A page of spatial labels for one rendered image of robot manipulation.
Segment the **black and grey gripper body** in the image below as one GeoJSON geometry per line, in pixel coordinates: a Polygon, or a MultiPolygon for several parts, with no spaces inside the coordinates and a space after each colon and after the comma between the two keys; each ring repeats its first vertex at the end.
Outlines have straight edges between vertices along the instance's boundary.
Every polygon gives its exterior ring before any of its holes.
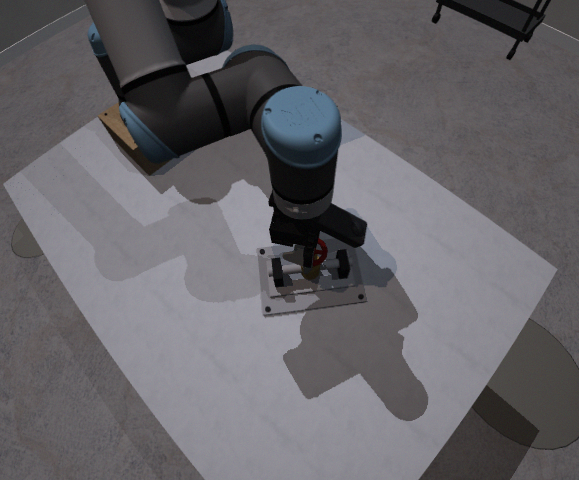
{"type": "Polygon", "coordinates": [[[283,214],[274,202],[273,191],[268,203],[274,209],[269,228],[272,243],[290,247],[293,247],[293,244],[308,246],[308,243],[314,243],[316,248],[320,231],[302,222],[316,217],[300,221],[283,214]]]}

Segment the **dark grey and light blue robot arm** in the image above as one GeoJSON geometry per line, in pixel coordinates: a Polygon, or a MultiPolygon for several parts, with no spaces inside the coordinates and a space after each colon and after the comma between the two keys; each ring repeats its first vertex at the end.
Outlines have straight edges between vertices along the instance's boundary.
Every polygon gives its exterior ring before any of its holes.
{"type": "Polygon", "coordinates": [[[186,65],[232,46],[225,0],[85,3],[93,53],[150,162],[251,129],[268,159],[277,208],[295,219],[316,217],[302,222],[354,248],[364,244],[367,222],[331,203],[342,128],[328,95],[302,86],[262,45],[240,47],[221,69],[191,78],[186,65]]]}

